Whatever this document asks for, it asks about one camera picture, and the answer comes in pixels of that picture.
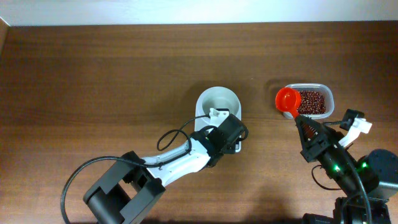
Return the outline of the orange plastic measuring scoop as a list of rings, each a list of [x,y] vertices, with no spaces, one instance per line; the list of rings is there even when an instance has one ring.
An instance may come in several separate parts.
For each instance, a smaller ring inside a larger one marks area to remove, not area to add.
[[[276,108],[283,113],[290,113],[295,119],[298,115],[298,108],[301,104],[300,93],[290,87],[281,88],[275,97]]]

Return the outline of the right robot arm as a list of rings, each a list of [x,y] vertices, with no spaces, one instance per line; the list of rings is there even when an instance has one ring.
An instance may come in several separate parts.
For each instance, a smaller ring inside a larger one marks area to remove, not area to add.
[[[397,194],[397,155],[375,149],[355,160],[348,152],[353,141],[371,129],[364,114],[346,111],[337,122],[346,134],[331,128],[331,122],[319,123],[303,115],[295,123],[303,158],[317,162],[345,193],[336,199],[333,217],[306,213],[302,223],[390,223],[387,203]]]

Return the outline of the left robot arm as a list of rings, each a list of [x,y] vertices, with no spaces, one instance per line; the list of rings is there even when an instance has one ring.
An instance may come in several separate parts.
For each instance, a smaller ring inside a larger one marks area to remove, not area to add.
[[[131,151],[115,162],[84,194],[98,223],[140,223],[165,192],[167,185],[236,152],[247,127],[230,114],[220,124],[186,135],[179,147],[153,157]]]

